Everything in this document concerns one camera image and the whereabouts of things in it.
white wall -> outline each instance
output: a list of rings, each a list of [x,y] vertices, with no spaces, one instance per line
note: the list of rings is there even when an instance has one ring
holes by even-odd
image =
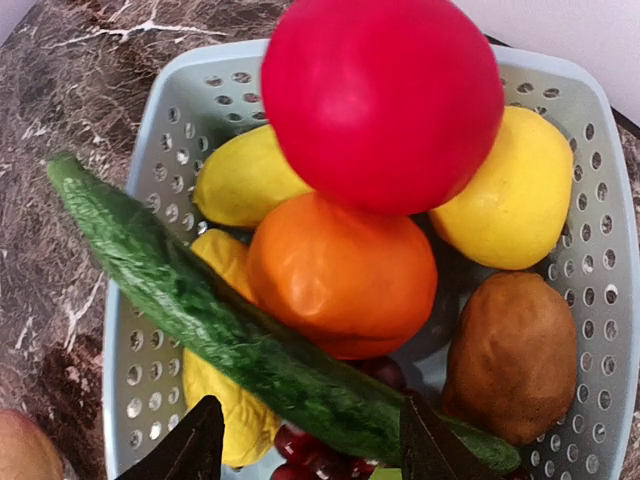
[[[586,68],[640,125],[640,0],[453,0],[487,34]]]
[[[34,3],[35,0],[0,0],[0,45]]]

yellow fruit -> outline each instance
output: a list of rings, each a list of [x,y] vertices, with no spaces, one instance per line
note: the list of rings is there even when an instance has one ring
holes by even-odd
[[[572,175],[573,154],[562,133],[535,112],[507,107],[486,161],[467,187],[430,217],[438,234],[471,260],[525,269],[556,244],[569,210]]]
[[[282,155],[273,128],[264,125],[211,154],[194,202],[212,222],[254,228],[282,202],[309,191]]]
[[[192,249],[247,300],[252,300],[245,273],[245,245],[225,232],[209,230],[193,243]],[[222,463],[244,467],[259,461],[273,446],[280,418],[193,352],[185,349],[183,363],[187,407],[192,409],[205,395],[215,395],[222,404]]]

light blue basket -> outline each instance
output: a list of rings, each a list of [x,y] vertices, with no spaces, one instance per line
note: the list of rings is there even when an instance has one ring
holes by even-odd
[[[206,228],[190,201],[203,161],[230,137],[265,122],[259,69],[266,46],[258,40],[187,52],[153,86],[127,191],[185,242]],[[640,345],[640,254],[616,125],[602,88],[580,67],[520,50],[494,51],[507,101],[544,115],[575,148],[567,228],[545,273],[573,304],[578,390],[566,420],[523,449],[524,463],[537,479],[614,480],[631,427]],[[479,279],[486,271],[469,275]],[[459,300],[462,305],[465,299]],[[444,384],[460,305],[447,315],[438,302],[434,318],[395,355],[413,386],[426,393]],[[104,429],[112,479],[149,453],[186,407],[181,347],[136,312],[113,282],[104,342]],[[272,450],[239,473],[225,470],[223,478],[267,480],[281,462]]]

basket rim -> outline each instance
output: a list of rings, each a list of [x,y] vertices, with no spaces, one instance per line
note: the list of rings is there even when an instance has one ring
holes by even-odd
[[[131,170],[126,185],[126,192],[133,195],[136,185],[140,178],[142,165],[144,164],[144,155],[146,146],[151,136],[153,119],[159,108],[162,91],[168,80],[177,72],[185,67],[197,64],[219,62],[225,60],[233,60],[238,58],[263,56],[266,52],[268,39],[249,40],[244,42],[228,43],[223,45],[214,45],[200,47],[189,50],[175,59],[170,61],[156,77],[149,96],[147,104],[142,116],[140,130],[135,142],[132,155]],[[597,80],[582,67],[575,63],[544,55],[541,53],[520,50],[500,45],[492,45],[491,47],[496,55],[498,64],[502,66],[516,67],[528,70],[544,72],[567,79],[581,82],[588,87],[598,98],[600,108],[605,117],[605,125],[610,138],[619,138],[616,123],[611,111],[611,107],[602,86]],[[621,185],[629,185],[629,177],[624,160],[622,145],[619,141],[613,142],[614,162],[616,163],[617,179]],[[631,190],[623,188],[621,192],[623,197],[622,207],[624,212],[631,212],[627,215],[625,225],[626,240],[629,242],[631,249],[630,271],[631,282],[630,291],[640,292],[640,248],[638,245],[638,237],[636,230],[635,211]],[[120,289],[113,280],[109,280],[107,291],[107,302],[104,322],[104,368],[103,368],[103,433],[105,442],[105,463],[107,469],[107,478],[114,479],[123,473],[121,466],[121,450],[119,446],[117,432],[121,423],[118,417],[116,388],[118,378],[115,371],[116,359],[118,356],[117,338],[119,337],[119,321],[118,314],[120,310]],[[621,398],[621,411],[623,412],[624,421],[620,425],[619,434],[621,438],[628,439],[631,433],[631,424],[633,412],[635,408],[636,391],[638,387],[638,371],[640,368],[640,296],[632,296],[629,299],[631,303],[630,321],[631,321],[631,350],[629,352],[629,374],[625,379],[628,390],[624,398]],[[618,479],[622,472],[623,462],[628,442],[618,442],[615,460],[612,463],[611,480]]]

orange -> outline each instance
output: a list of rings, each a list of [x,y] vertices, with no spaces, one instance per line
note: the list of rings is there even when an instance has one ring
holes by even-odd
[[[429,241],[408,217],[316,192],[266,216],[247,274],[258,305],[345,360],[387,355],[413,337],[431,314],[438,277]]]

